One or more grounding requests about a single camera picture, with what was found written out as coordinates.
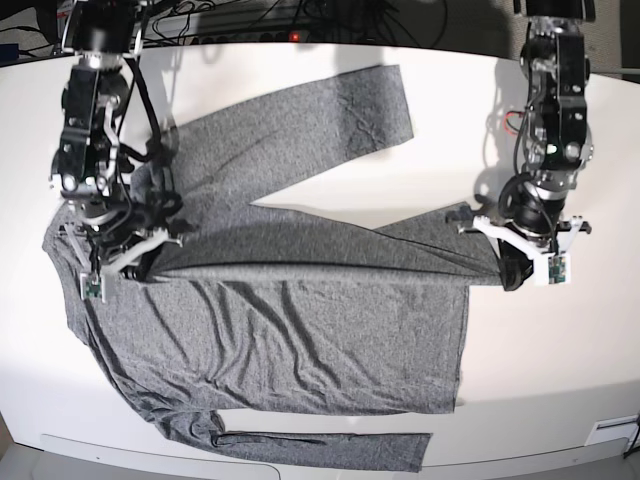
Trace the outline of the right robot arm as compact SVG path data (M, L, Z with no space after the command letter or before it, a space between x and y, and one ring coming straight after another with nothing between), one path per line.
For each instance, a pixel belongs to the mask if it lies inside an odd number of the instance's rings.
M96 297L118 274L146 275L182 206L140 69L152 1L76 1L62 50L79 60L63 90L64 126L50 178L75 221L62 230Z

